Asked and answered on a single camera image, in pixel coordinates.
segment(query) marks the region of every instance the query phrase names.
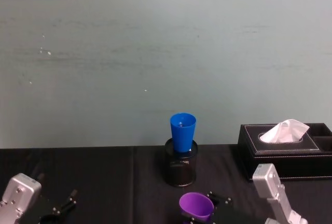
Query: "tissue box compartment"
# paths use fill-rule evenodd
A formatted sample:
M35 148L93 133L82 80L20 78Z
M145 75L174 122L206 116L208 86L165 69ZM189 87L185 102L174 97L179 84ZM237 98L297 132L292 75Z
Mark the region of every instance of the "tissue box compartment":
M332 132L324 123L306 123L310 128L296 143L262 142L259 137L275 125L240 127L238 152L249 180L260 163L273 163L280 179L332 178Z

